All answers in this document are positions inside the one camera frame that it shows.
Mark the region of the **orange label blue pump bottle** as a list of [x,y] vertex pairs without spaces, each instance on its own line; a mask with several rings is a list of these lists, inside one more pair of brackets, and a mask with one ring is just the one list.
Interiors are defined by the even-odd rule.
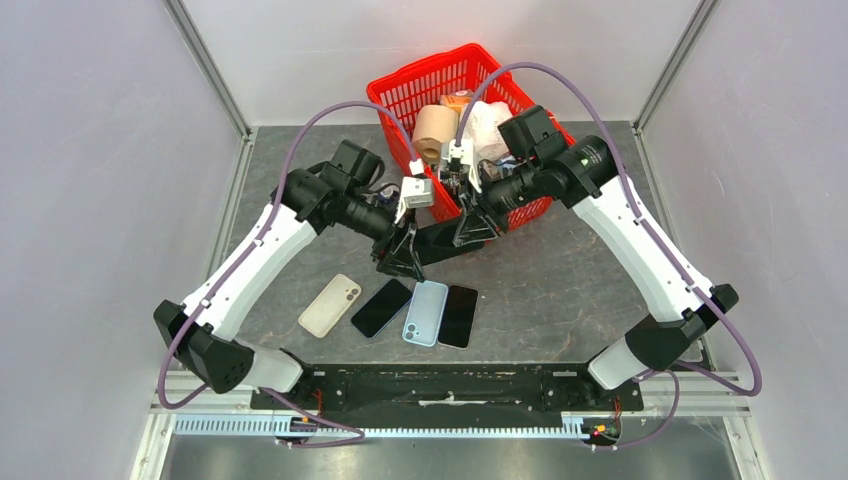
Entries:
[[384,208],[393,208],[400,198],[400,188],[397,185],[386,185],[377,193],[377,203]]

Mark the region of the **aluminium frame rail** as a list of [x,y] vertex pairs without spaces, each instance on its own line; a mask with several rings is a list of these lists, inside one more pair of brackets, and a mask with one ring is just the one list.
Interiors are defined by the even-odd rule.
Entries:
[[252,133],[251,126],[237,105],[231,89],[227,85],[223,74],[213,59],[213,56],[187,6],[182,0],[164,0],[163,4],[183,38],[184,43],[188,47],[192,57],[200,68],[201,73],[206,78],[209,86],[213,90],[213,93],[221,104],[232,127],[243,140],[247,140]]
[[687,60],[692,48],[695,46],[703,29],[708,24],[714,10],[719,4],[719,0],[700,0],[697,3],[694,12],[672,49],[642,108],[632,122],[636,134],[641,135],[651,122],[668,89],[671,87],[679,70],[683,67],[684,62]]

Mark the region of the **white plastic bag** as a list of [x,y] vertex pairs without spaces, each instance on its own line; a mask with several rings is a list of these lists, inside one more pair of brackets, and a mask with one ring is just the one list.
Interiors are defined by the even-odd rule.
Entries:
[[498,126],[509,120],[512,113],[505,102],[475,102],[463,129],[462,139],[470,139],[475,152],[491,161],[508,154],[508,147]]

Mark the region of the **orange box in basket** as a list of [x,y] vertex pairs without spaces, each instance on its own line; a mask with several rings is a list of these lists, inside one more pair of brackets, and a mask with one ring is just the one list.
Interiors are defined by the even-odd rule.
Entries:
[[471,103],[474,92],[471,90],[460,90],[450,94],[440,96],[439,104],[450,108],[457,115],[461,115],[466,107]]

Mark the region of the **aluminium frame rail left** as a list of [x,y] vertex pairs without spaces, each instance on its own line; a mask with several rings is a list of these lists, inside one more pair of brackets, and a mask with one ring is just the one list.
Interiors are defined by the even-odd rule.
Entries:
[[209,86],[213,90],[213,93],[221,104],[232,127],[243,140],[247,140],[252,133],[251,126],[237,105],[231,89],[227,85],[223,74],[213,59],[213,56],[187,6],[182,0],[164,0],[163,4],[183,38],[184,43],[188,47],[192,57],[200,68],[201,73],[206,78]]

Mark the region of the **black phone from blue case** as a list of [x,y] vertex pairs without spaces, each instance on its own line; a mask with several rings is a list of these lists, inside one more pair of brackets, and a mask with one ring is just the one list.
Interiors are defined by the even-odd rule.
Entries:
[[466,349],[478,305],[479,292],[460,285],[448,287],[448,295],[442,315],[437,341],[439,344]]

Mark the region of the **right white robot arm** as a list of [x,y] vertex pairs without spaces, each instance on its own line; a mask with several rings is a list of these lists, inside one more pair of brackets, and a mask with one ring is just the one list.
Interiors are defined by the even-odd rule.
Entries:
[[534,106],[497,127],[518,161],[512,174],[489,183],[468,170],[460,195],[457,247],[496,238],[509,213],[542,197],[572,210],[607,245],[635,282],[649,314],[588,363],[579,400],[601,409],[619,386],[646,370],[672,366],[721,315],[739,302],[729,284],[713,284],[685,259],[645,210],[632,181],[620,173],[610,145],[590,135],[570,144],[548,113]]

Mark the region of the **aluminium frame rail right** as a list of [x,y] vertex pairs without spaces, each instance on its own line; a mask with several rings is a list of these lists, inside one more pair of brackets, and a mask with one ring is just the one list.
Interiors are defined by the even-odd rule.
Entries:
[[632,122],[636,134],[641,135],[651,122],[668,89],[671,87],[679,70],[683,67],[684,62],[687,60],[692,48],[695,46],[703,29],[708,24],[714,10],[719,4],[719,0],[700,0],[697,3],[694,12],[672,49],[642,108]]

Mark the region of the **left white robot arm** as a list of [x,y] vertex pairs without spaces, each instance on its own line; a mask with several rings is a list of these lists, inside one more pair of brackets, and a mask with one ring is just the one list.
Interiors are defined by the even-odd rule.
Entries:
[[302,249],[336,224],[373,240],[378,271],[424,278],[414,251],[416,227],[401,199],[394,213],[376,206],[366,189],[382,160],[343,141],[333,157],[288,173],[274,190],[251,233],[218,270],[180,302],[164,300],[154,322],[172,358],[204,388],[222,394],[239,385],[265,387],[290,408],[307,405],[314,383],[301,363],[280,350],[252,347],[236,337],[261,294]]

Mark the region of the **blue phone with black screen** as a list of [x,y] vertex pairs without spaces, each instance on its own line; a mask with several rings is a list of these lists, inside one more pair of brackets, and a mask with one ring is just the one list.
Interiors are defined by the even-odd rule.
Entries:
[[409,303],[412,291],[396,279],[385,283],[351,318],[363,336],[377,336]]

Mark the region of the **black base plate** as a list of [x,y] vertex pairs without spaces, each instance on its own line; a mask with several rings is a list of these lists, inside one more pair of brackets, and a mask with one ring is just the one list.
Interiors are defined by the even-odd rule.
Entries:
[[313,364],[287,396],[360,428],[553,427],[564,412],[644,408],[636,383],[607,391],[581,363]]

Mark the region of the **beige toilet paper roll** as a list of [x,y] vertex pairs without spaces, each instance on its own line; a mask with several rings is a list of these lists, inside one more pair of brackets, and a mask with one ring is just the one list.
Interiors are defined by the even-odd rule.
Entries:
[[455,137],[459,117],[455,110],[443,105],[425,105],[418,112],[412,143],[427,164],[438,164],[442,145]]

